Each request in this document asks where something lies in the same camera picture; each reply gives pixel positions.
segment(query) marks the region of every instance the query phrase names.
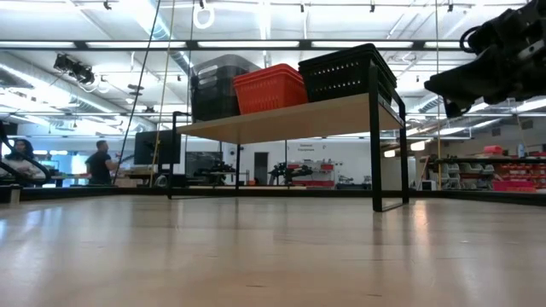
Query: man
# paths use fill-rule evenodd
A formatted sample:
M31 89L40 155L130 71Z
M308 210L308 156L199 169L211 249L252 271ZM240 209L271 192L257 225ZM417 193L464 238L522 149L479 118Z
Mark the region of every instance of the man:
M96 153L93 153L86 161L87 172L91 174L89 184L112 184L110 171L115 171L117 163L112 161L108 154L106 141L96 143Z

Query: computer monitor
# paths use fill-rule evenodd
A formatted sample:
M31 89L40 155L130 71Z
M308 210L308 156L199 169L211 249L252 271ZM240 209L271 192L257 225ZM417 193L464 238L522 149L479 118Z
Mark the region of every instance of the computer monitor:
M135 165L151 165L154 159L157 131L140 132L135 136ZM160 131L155 164L180 163L180 135L172 143L172 130Z

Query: black metal table leg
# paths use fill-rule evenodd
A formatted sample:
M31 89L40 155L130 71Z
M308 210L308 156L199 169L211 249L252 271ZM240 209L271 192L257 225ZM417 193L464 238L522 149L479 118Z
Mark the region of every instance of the black metal table leg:
M368 74L369 89L369 152L372 162L372 205L374 211L383 212L381 198L381 144L379 126L379 92L377 67L370 63Z
M177 116L182 115L181 112L172 113L172 134L171 134L171 144L177 143ZM167 180L167 198L172 200L172 181L174 177L174 159L171 159L169 163L169 179Z
M241 144L237 144L237 156L235 161L235 193L239 192L240 168L241 168Z
M400 128L400 167L402 170L402 203L410 202L410 183L408 179L408 139L406 137L406 106L402 99L398 99L398 112L403 121L403 126Z
M285 174L286 170L288 169L288 140L284 140L284 167L285 167ZM290 189L290 185L288 185L286 181L286 175L285 175L284 185ZM279 185L279 177L276 178L276 185Z

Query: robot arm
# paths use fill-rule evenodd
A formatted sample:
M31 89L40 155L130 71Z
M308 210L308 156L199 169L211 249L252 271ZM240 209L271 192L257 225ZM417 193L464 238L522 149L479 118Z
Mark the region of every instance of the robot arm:
M480 97L497 104L546 95L546 0L532 0L470 28L460 46L478 57L425 82L427 90L444 98L448 118L462 116Z

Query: orange basket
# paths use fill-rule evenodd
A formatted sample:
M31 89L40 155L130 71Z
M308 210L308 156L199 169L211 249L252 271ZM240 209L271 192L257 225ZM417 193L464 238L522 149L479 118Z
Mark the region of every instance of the orange basket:
M241 114L307 103L307 92L301 75L287 64L235 77L233 85Z

